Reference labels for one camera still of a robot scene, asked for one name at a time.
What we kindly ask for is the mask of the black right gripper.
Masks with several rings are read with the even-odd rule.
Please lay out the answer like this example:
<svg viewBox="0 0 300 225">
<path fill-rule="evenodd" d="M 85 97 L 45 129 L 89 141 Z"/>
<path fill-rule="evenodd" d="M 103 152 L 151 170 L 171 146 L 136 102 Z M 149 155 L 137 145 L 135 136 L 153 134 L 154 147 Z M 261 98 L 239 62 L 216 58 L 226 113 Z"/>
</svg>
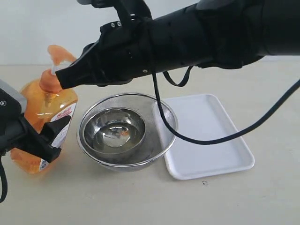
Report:
<svg viewBox="0 0 300 225">
<path fill-rule="evenodd" d="M 151 75 L 154 70 L 151 22 L 151 19 L 134 19 L 131 28 L 121 21 L 101 26 L 97 44 L 88 44 L 75 62 L 55 72 L 60 86 L 69 89 L 80 85 L 123 85 Z"/>
</svg>

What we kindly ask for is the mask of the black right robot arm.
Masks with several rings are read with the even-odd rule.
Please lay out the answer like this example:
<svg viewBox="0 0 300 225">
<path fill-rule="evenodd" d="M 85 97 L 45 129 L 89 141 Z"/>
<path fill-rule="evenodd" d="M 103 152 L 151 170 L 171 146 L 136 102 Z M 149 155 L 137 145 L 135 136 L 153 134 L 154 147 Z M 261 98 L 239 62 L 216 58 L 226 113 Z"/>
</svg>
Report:
<svg viewBox="0 0 300 225">
<path fill-rule="evenodd" d="M 201 0 L 153 18 L 142 0 L 91 0 L 115 8 L 118 21 L 100 28 L 75 62 L 58 70 L 63 89 L 122 85 L 187 66 L 238 69 L 265 56 L 300 53 L 297 0 Z"/>
</svg>

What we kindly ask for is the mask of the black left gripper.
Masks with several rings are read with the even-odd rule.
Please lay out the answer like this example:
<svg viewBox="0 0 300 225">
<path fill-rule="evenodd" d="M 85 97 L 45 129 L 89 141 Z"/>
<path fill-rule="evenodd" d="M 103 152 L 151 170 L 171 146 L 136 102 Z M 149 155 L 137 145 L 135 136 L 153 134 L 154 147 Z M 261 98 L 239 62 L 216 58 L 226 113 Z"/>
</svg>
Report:
<svg viewBox="0 0 300 225">
<path fill-rule="evenodd" d="M 0 132 L 0 151 L 18 148 L 51 163 L 60 155 L 70 121 L 70 115 L 55 115 L 40 133 L 24 117 L 8 122 Z"/>
</svg>

